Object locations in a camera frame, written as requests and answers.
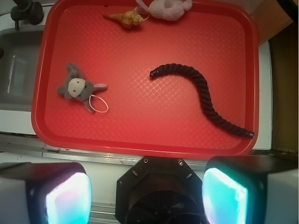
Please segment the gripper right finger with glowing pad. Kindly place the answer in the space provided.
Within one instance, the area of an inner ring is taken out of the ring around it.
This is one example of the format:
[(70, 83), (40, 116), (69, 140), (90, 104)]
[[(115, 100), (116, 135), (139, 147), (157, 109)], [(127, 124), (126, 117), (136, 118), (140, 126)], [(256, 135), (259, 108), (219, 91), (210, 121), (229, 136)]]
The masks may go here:
[(202, 199), (210, 224), (297, 224), (298, 158), (216, 156), (205, 168)]

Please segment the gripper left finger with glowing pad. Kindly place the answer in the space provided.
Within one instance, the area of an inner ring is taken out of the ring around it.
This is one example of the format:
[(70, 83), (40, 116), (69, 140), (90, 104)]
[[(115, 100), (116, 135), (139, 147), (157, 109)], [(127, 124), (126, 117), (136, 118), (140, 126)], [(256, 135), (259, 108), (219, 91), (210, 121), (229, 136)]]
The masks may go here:
[(0, 165), (2, 224), (87, 224), (91, 180), (77, 162)]

